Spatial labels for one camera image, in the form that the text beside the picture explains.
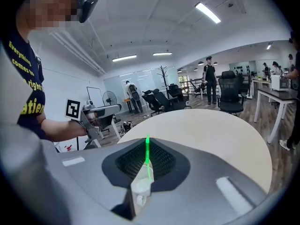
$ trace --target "person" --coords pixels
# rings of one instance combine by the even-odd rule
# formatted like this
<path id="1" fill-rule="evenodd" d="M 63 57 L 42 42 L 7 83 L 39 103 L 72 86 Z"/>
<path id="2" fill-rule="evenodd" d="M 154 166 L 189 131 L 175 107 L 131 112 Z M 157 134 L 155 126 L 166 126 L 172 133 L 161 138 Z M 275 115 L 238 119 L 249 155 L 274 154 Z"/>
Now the person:
<path id="1" fill-rule="evenodd" d="M 292 72 L 295 69 L 295 63 L 293 60 L 293 55 L 289 54 L 289 63 L 288 63 L 289 72 Z"/>
<path id="2" fill-rule="evenodd" d="M 217 76 L 214 66 L 211 64 L 211 56 L 206 58 L 207 65 L 204 67 L 204 81 L 207 84 L 207 100 L 208 105 L 211 104 L 211 89 L 212 89 L 212 103 L 217 103 L 216 87 L 217 87 Z"/>
<path id="3" fill-rule="evenodd" d="M 273 75 L 281 75 L 280 68 L 277 62 L 273 62 L 274 72 Z"/>
<path id="4" fill-rule="evenodd" d="M 288 74 L 282 74 L 282 76 L 286 79 L 298 79 L 298 82 L 299 82 L 300 46 L 299 46 L 293 32 L 291 32 L 291 38 L 289 41 L 293 44 L 293 47 L 297 50 L 295 69 Z M 299 141 L 300 141 L 300 87 L 298 86 L 298 95 L 297 95 L 297 99 L 296 99 L 296 114 L 295 114 L 294 127 L 292 129 L 292 134 L 288 140 L 279 140 L 279 145 L 282 148 L 289 151 L 291 148 L 295 149 L 295 147 L 299 143 Z"/>
<path id="5" fill-rule="evenodd" d="M 81 0 L 24 0 L 16 7 L 12 20 L 5 26 L 3 47 L 24 83 L 32 88 L 17 124 L 40 139 L 61 142 L 86 135 L 76 121 L 53 121 L 46 118 L 43 69 L 30 46 L 28 36 L 33 30 L 57 27 L 59 22 L 77 18 Z"/>
<path id="6" fill-rule="evenodd" d="M 265 62 L 263 63 L 263 65 L 264 65 L 263 73 L 264 73 L 266 78 L 270 79 L 270 69 L 269 69 L 269 67 L 267 66 L 267 64 Z"/>
<path id="7" fill-rule="evenodd" d="M 140 101 L 140 95 L 137 92 L 137 87 L 135 86 L 135 84 L 133 82 L 126 81 L 125 88 L 126 88 L 126 93 L 128 94 L 128 96 L 133 104 L 133 107 L 135 107 L 135 113 L 139 112 L 136 104 L 139 106 L 139 109 L 142 113 L 143 108 L 142 108 L 142 104 Z"/>

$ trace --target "black pants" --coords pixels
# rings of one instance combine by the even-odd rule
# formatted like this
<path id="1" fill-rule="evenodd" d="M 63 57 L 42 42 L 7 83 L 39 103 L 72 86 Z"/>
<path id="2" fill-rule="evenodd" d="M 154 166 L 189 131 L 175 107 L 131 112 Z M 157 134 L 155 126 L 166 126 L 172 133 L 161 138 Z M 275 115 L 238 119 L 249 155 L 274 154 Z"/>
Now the black pants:
<path id="1" fill-rule="evenodd" d="M 135 101 L 135 100 L 132 98 L 132 99 L 131 99 L 131 102 L 132 102 L 132 104 L 133 104 L 133 107 L 135 107 L 135 111 L 136 111 L 136 112 L 138 112 L 136 104 L 139 106 L 139 109 L 141 110 L 141 112 L 143 112 L 142 104 L 141 104 L 141 101 L 140 101 L 140 100 Z"/>
<path id="2" fill-rule="evenodd" d="M 297 145 L 299 142 L 300 142 L 300 101 L 297 100 L 294 128 L 292 129 L 292 134 L 290 138 L 287 140 L 286 146 L 288 148 L 291 148 L 293 143 Z"/>
<path id="3" fill-rule="evenodd" d="M 206 90 L 207 90 L 207 100 L 210 103 L 211 102 L 211 88 L 212 88 L 212 102 L 216 102 L 216 87 L 217 83 L 216 81 L 207 81 Z"/>

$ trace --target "sneaker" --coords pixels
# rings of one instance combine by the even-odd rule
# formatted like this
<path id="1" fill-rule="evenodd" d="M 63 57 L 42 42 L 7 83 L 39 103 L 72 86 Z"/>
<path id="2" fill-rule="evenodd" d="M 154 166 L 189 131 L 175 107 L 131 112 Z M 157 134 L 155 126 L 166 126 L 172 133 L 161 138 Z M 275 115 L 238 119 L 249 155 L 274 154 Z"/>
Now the sneaker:
<path id="1" fill-rule="evenodd" d="M 287 140 L 279 140 L 279 145 L 289 151 L 290 149 L 286 146 L 286 142 Z"/>

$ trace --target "green laser line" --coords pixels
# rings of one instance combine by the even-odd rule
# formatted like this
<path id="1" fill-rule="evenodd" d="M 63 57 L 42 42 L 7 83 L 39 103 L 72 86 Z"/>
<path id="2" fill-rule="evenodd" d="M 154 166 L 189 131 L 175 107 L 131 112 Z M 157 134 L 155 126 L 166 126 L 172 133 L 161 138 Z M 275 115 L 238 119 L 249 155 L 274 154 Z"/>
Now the green laser line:
<path id="1" fill-rule="evenodd" d="M 145 162 L 147 164 L 149 180 L 151 180 L 151 176 L 150 176 L 150 159 L 149 159 L 149 143 L 150 143 L 150 138 L 149 138 L 149 134 L 147 134 L 147 138 L 146 138 L 146 161 Z"/>

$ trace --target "ceiling light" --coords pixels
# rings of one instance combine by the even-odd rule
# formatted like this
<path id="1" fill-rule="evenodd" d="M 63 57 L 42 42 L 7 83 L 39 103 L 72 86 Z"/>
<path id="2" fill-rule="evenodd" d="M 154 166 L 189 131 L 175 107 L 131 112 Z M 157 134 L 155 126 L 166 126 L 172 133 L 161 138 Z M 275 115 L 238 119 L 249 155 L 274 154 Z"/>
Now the ceiling light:
<path id="1" fill-rule="evenodd" d="M 210 11 L 203 3 L 198 3 L 196 8 L 207 15 L 211 20 L 215 23 L 219 23 L 221 20 L 212 12 Z"/>
<path id="2" fill-rule="evenodd" d="M 128 56 L 128 57 L 123 57 L 123 58 L 115 58 L 112 61 L 113 62 L 117 62 L 117 61 L 121 61 L 121 60 L 125 60 L 125 59 L 130 59 L 130 58 L 136 58 L 136 55 L 132 55 L 132 56 Z"/>
<path id="3" fill-rule="evenodd" d="M 154 53 L 153 56 L 160 56 L 160 55 L 171 55 L 172 52 L 157 52 Z"/>
<path id="4" fill-rule="evenodd" d="M 127 74 L 124 74 L 124 75 L 120 75 L 120 77 L 129 75 L 129 74 L 133 74 L 133 73 L 127 73 Z"/>

